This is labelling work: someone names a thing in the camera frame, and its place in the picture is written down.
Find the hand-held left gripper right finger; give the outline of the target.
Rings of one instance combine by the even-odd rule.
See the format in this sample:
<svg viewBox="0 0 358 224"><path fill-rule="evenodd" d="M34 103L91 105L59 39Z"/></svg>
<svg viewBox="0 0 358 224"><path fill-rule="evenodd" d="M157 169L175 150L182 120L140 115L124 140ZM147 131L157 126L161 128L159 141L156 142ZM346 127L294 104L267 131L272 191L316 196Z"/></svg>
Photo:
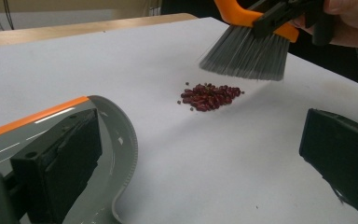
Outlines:
<svg viewBox="0 0 358 224"><path fill-rule="evenodd" d="M308 111L299 155L316 169L338 199L358 211L358 123L338 114Z"/></svg>

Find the wooden table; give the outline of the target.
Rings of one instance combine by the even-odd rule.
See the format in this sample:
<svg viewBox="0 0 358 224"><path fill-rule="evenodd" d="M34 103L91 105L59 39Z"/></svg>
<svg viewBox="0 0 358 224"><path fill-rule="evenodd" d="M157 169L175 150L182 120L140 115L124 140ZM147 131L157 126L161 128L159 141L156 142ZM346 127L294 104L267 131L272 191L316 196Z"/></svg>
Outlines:
<svg viewBox="0 0 358 224"><path fill-rule="evenodd" d="M0 32L0 46L30 43L73 35L85 35L117 29L142 27L177 21L196 20L188 13L176 13L152 17L131 18L114 21L96 21L79 24L38 27Z"/></svg>

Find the orange brush with grey bristles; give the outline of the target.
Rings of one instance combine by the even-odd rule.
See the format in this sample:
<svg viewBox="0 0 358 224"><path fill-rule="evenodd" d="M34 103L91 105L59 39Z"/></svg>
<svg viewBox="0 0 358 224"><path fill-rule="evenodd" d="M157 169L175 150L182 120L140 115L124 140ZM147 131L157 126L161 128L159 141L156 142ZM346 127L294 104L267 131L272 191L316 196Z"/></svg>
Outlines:
<svg viewBox="0 0 358 224"><path fill-rule="evenodd" d="M228 28L200 61L200 68L218 75L257 80L283 79L289 46L297 41L296 27L280 19L256 27L286 0L255 0L243 7L238 0L214 0Z"/></svg>

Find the white board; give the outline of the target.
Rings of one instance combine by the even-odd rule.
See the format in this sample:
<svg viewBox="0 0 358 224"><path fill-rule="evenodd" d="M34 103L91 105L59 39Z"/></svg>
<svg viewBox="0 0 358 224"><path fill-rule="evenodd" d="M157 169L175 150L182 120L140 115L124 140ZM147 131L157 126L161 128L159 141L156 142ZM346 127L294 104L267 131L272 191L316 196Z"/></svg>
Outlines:
<svg viewBox="0 0 358 224"><path fill-rule="evenodd" d="M0 47L0 126L82 95L116 103L139 142L117 206L127 224L358 224L298 152L309 109L358 122L358 84L295 56L281 82L202 71L225 28L197 19ZM204 83L245 94L208 112L177 104Z"/></svg>

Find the pile of red beans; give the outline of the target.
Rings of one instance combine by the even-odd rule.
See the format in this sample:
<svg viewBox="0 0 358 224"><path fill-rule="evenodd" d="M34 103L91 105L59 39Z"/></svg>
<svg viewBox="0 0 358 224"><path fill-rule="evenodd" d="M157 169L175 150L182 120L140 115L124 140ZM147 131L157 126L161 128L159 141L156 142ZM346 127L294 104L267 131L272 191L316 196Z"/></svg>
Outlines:
<svg viewBox="0 0 358 224"><path fill-rule="evenodd" d="M219 109L245 94L238 87L228 85L215 86L212 83L197 84L191 89L184 89L177 104L190 106L191 111L208 112Z"/></svg>

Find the grey dustpan with orange edge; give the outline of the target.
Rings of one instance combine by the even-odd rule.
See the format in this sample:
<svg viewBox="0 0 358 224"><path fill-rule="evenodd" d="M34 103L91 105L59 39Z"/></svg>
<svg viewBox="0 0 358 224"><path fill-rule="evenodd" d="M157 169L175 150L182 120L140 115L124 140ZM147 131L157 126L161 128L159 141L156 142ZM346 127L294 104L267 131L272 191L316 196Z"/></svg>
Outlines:
<svg viewBox="0 0 358 224"><path fill-rule="evenodd" d="M27 189L20 183L10 158L61 120L95 109L102 155L88 185L62 224L121 224L116 202L133 176L138 144L127 115L102 96L82 96L0 127L0 224L34 224L29 216Z"/></svg>

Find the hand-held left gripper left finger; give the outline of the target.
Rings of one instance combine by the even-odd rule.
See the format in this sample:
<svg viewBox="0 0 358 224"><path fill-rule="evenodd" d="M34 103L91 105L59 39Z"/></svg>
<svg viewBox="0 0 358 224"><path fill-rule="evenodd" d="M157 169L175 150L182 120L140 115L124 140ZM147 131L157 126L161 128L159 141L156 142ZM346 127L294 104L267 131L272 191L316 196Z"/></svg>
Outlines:
<svg viewBox="0 0 358 224"><path fill-rule="evenodd" d="M97 111L61 120L10 158L17 180L27 189L34 224L62 224L88 185L102 155Z"/></svg>

